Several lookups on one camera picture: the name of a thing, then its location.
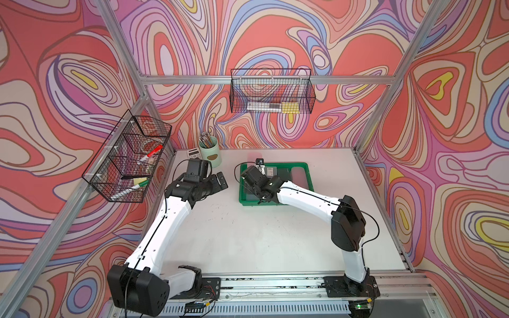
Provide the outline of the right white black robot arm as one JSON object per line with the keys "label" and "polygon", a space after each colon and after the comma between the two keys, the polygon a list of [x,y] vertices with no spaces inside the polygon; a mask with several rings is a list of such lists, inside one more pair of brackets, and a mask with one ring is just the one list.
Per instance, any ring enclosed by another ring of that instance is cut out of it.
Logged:
{"label": "right white black robot arm", "polygon": [[352,197],[324,196],[278,176],[269,178],[256,166],[241,172],[239,184],[256,196],[260,203],[274,202],[295,207],[330,226],[331,241],[341,250],[345,263],[342,276],[323,279],[322,286],[330,297],[374,300],[380,296],[375,277],[371,276],[363,256],[367,222]]}

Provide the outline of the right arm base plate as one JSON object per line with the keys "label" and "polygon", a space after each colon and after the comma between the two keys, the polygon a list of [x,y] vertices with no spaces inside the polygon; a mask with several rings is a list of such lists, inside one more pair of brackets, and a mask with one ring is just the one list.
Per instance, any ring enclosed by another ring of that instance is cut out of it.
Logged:
{"label": "right arm base plate", "polygon": [[329,298],[372,298],[380,297],[375,277],[367,275],[362,282],[343,276],[325,276],[322,287]]}

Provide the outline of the clear rectangular pencil case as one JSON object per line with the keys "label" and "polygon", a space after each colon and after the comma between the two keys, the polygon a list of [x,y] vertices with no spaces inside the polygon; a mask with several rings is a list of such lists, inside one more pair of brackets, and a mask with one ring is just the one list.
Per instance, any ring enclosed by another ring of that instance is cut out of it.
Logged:
{"label": "clear rectangular pencil case", "polygon": [[266,166],[265,167],[265,174],[268,178],[273,178],[277,175],[277,167],[274,166]]}

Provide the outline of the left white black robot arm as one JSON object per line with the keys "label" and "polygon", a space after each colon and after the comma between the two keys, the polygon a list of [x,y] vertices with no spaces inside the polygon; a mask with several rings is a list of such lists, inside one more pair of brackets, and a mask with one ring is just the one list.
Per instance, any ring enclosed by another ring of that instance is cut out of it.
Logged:
{"label": "left white black robot arm", "polygon": [[114,265],[107,283],[115,307],[157,317],[169,299],[198,298],[205,288],[201,269],[180,265],[161,276],[164,253],[197,202],[227,189],[222,172],[209,160],[188,159],[187,170],[165,189],[161,207],[146,235],[123,265]]}

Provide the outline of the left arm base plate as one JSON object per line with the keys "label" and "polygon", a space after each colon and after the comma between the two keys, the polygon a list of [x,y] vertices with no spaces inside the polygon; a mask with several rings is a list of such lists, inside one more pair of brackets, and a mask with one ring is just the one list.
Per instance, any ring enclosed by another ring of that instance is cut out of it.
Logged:
{"label": "left arm base plate", "polygon": [[221,292],[221,278],[201,278],[191,290],[183,291],[170,300],[177,299],[217,299]]}

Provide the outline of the pink pencil case with sticker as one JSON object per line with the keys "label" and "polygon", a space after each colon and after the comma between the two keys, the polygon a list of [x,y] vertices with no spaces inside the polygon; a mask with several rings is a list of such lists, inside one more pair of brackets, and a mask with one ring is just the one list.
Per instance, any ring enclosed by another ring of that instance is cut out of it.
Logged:
{"label": "pink pencil case with sticker", "polygon": [[294,166],[292,167],[291,171],[291,179],[292,182],[303,188],[303,189],[310,189],[308,185],[308,179],[305,168],[301,166]]}

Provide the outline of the green plastic storage tray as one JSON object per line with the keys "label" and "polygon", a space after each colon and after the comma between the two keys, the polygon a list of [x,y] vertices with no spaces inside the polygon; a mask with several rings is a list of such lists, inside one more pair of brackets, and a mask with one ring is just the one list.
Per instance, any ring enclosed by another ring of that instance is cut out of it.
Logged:
{"label": "green plastic storage tray", "polygon": [[[314,191],[309,166],[305,162],[265,162],[263,167],[256,167],[268,178],[278,176],[285,182],[291,181],[301,188]],[[247,207],[258,205],[259,199],[249,190],[246,181],[242,178],[239,181],[240,204]]]}

